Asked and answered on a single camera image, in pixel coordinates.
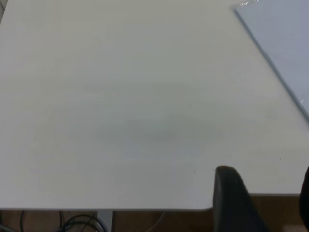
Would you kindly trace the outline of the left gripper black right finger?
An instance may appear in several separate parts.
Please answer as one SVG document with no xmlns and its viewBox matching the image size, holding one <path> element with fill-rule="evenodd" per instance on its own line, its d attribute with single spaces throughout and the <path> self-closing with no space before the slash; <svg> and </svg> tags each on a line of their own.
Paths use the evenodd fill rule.
<svg viewBox="0 0 309 232">
<path fill-rule="evenodd" d="M 305 173 L 300 193 L 299 213 L 308 231 L 309 230 L 309 167 L 307 168 L 307 171 Z"/>
</svg>

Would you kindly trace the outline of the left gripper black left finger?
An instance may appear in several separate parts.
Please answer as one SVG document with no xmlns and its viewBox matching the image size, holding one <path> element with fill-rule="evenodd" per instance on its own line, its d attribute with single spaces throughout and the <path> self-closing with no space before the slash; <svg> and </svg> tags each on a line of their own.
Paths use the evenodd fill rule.
<svg viewBox="0 0 309 232">
<path fill-rule="evenodd" d="M 236 169 L 219 166 L 215 170 L 212 200 L 215 232 L 268 232 Z"/>
</svg>

